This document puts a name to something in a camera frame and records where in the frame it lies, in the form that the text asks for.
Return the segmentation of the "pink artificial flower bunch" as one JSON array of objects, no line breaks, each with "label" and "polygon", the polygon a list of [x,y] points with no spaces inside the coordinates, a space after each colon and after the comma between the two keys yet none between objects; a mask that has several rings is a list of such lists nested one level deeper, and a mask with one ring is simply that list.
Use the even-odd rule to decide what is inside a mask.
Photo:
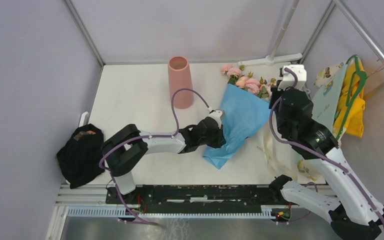
[{"label": "pink artificial flower bunch", "polygon": [[245,66],[233,66],[231,63],[225,63],[220,68],[220,73],[228,78],[227,83],[247,91],[258,98],[268,101],[272,96],[271,88],[277,85],[277,80],[270,80],[260,77],[254,78],[253,72],[245,72]]}]

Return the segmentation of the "blue flower wrapping paper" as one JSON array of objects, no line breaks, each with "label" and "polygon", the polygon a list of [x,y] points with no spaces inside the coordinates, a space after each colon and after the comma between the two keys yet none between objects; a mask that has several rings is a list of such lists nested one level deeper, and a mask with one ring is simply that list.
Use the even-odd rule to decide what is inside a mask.
[{"label": "blue flower wrapping paper", "polygon": [[226,143],[220,148],[207,147],[202,157],[216,169],[221,169],[269,119],[269,103],[232,84],[228,84],[220,108],[223,136]]}]

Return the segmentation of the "pink cylindrical vase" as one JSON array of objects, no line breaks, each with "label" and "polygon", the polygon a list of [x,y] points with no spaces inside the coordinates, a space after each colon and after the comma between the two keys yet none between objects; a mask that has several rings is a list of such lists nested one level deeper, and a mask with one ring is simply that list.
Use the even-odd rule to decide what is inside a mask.
[{"label": "pink cylindrical vase", "polygon": [[170,99],[173,100],[173,106],[178,109],[186,109],[194,102],[194,94],[188,90],[179,91],[179,89],[193,89],[190,64],[187,58],[183,56],[174,56],[168,61],[168,86]]}]

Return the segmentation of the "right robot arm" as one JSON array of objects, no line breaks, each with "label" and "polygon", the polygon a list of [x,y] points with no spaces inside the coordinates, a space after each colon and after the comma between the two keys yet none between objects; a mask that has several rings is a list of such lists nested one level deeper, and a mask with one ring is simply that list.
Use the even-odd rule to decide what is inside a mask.
[{"label": "right robot arm", "polygon": [[274,138],[292,147],[322,174],[335,198],[280,175],[269,185],[269,199],[297,204],[327,221],[343,240],[384,236],[384,204],[362,184],[331,131],[312,118],[313,103],[298,89],[276,90],[269,104]]}]

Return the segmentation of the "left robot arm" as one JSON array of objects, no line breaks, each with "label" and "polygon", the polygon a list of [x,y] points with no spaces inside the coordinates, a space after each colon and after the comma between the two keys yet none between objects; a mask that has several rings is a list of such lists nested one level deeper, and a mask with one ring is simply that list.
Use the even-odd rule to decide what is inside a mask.
[{"label": "left robot arm", "polygon": [[187,154],[200,146],[218,149],[226,143],[223,130],[221,120],[211,116],[174,133],[150,133],[139,130],[135,124],[128,124],[101,145],[103,161],[118,187],[117,196],[125,204],[136,200],[132,170],[143,156]]}]

